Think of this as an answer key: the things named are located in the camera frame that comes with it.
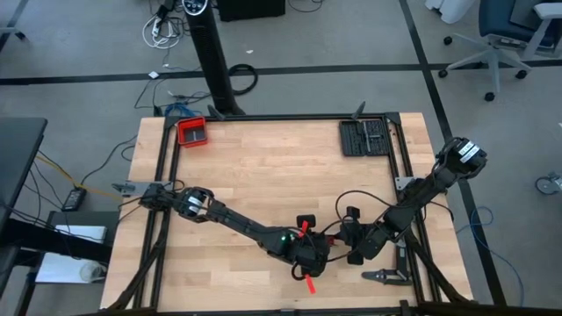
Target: blue cable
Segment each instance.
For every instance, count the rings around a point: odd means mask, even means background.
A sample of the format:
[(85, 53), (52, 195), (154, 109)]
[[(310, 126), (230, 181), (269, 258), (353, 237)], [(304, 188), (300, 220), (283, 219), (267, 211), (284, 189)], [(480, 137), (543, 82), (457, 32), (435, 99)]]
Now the blue cable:
[(172, 111), (178, 110), (180, 112), (180, 117), (184, 118), (194, 118), (196, 116), (201, 116), (203, 113), (201, 111), (192, 111), (187, 107), (187, 103), (175, 102), (174, 104), (169, 104), (164, 111), (164, 116), (169, 116)]
[[(490, 220), (487, 223), (480, 223), (480, 224), (473, 224), (474, 223), (474, 215), (476, 215), (478, 213), (478, 210), (484, 210), (487, 211), (490, 214)], [(492, 255), (495, 255), (496, 257), (500, 258), (502, 261), (504, 261), (515, 273), (515, 276), (517, 277), (517, 282), (519, 283), (519, 289), (520, 289), (520, 296), (519, 296), (519, 306), (523, 306), (523, 303), (525, 302), (525, 288), (523, 286), (523, 281), (521, 279), (521, 276), (519, 276), (519, 273), (517, 272), (517, 269), (513, 266), (513, 264), (511, 264), (511, 262), (508, 261), (508, 259), (502, 257), (501, 255), (499, 255), (498, 253), (496, 253), (495, 251), (493, 251), (492, 249), (490, 249), (477, 235), (476, 232), (474, 232), (474, 227), (475, 226), (490, 226), (492, 225), (492, 223), (494, 222), (494, 213), (492, 212), (492, 210), (490, 210), (489, 208), (485, 207), (485, 206), (479, 206), (477, 208), (475, 208), (472, 213), (471, 213), (471, 218), (470, 218), (470, 222), (468, 225), (465, 225), (463, 227), (461, 227), (459, 230), (456, 231), (456, 233), (461, 233), (462, 231), (464, 231), (466, 228), (470, 227), (472, 230), (472, 235), (474, 236), (474, 239), (476, 239), (476, 241), (484, 248), (486, 248)]]

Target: red box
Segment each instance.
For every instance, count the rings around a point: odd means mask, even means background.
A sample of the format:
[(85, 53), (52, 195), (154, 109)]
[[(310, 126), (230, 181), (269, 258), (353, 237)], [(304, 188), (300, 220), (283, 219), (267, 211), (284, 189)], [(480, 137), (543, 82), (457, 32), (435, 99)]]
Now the red box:
[(177, 122), (177, 142), (184, 147), (205, 145), (207, 143), (205, 118), (188, 118)]

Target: black power adapter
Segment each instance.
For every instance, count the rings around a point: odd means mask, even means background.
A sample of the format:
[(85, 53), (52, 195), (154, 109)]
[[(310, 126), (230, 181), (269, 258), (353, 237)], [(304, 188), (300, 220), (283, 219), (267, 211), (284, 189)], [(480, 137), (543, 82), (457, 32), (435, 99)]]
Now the black power adapter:
[(64, 201), (64, 205), (61, 208), (63, 212), (74, 212), (78, 211), (80, 205), (86, 198), (86, 189), (83, 188), (74, 188), (68, 194), (67, 200)]

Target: wooden tabletop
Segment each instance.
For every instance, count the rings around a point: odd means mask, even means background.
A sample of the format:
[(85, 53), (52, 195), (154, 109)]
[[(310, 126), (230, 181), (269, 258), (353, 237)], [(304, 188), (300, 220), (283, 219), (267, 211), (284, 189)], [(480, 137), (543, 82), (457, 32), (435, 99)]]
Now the wooden tabletop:
[[(423, 116), (402, 113), (401, 119), (414, 174), (426, 176), (434, 154)], [(163, 118), (141, 121), (130, 180), (154, 180), (162, 127)], [(337, 220), (335, 199), (346, 190), (367, 190), (389, 203), (396, 202), (388, 158), (344, 157), (337, 120), (209, 123), (207, 132), (207, 145), (181, 149), (177, 178), (188, 186), (213, 190), (229, 208), (264, 225), (295, 226), (297, 215), (315, 214), (317, 229), (322, 229)], [(400, 161), (397, 140), (394, 145)], [(444, 197), (435, 201), (446, 204)], [(381, 203), (361, 195), (344, 197), (342, 212), (347, 205), (361, 209), (363, 222), (373, 221), (385, 210)], [(124, 207), (122, 215), (134, 207), (136, 204)], [(437, 266), (461, 294), (471, 297), (449, 214), (435, 205), (428, 205), (427, 213), (426, 227)], [(141, 208), (119, 225), (102, 307), (118, 297), (136, 272), (146, 222), (147, 212)], [(349, 250), (341, 242), (337, 244), (330, 257)], [(268, 257), (254, 241), (222, 225), (196, 225), (172, 212), (159, 311), (389, 307), (397, 306), (401, 299), (415, 305), (413, 287), (383, 285), (360, 276), (366, 270), (392, 268), (394, 245), (387, 243), (363, 266), (348, 265), (344, 259), (329, 263), (322, 276), (314, 279), (317, 293), (311, 295), (306, 283), (292, 279), (289, 265)], [(421, 273), (430, 298), (425, 269)]]

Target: black desk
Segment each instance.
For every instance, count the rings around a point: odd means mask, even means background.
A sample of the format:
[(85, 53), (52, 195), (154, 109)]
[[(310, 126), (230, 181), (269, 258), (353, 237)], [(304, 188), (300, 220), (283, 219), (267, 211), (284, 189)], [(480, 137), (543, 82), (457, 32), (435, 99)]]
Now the black desk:
[(18, 200), (46, 126), (44, 118), (0, 118), (0, 297), (12, 268), (15, 265), (36, 267), (43, 252), (72, 254), (98, 262), (109, 262), (111, 257), (112, 247), (107, 244), (10, 218), (10, 208)]
[[(45, 126), (44, 118), (0, 118), (0, 203), (11, 207), (16, 204)], [(0, 234), (10, 214), (10, 209), (0, 205)], [(18, 245), (0, 247), (0, 293), (4, 292), (18, 251)]]

